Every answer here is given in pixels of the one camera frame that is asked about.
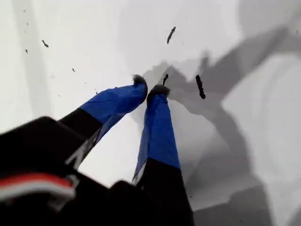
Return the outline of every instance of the red stripe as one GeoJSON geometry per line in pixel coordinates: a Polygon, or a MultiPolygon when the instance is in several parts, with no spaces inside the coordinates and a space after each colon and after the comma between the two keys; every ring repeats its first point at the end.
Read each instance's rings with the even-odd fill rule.
{"type": "Polygon", "coordinates": [[[51,175],[48,173],[27,173],[1,179],[0,188],[35,181],[47,181],[52,184],[57,184],[68,188],[72,187],[72,184],[68,180],[62,179],[55,175],[51,175]]]}

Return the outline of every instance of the white stripe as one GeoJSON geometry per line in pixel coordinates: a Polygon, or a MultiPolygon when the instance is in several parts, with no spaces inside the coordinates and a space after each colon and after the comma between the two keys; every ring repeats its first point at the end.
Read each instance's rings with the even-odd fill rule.
{"type": "Polygon", "coordinates": [[[73,187],[67,188],[62,185],[57,185],[42,180],[42,181],[26,182],[17,185],[7,186],[5,188],[0,188],[0,202],[29,193],[41,193],[41,192],[48,192],[54,195],[67,197],[69,199],[75,197],[75,189],[73,187]]]}

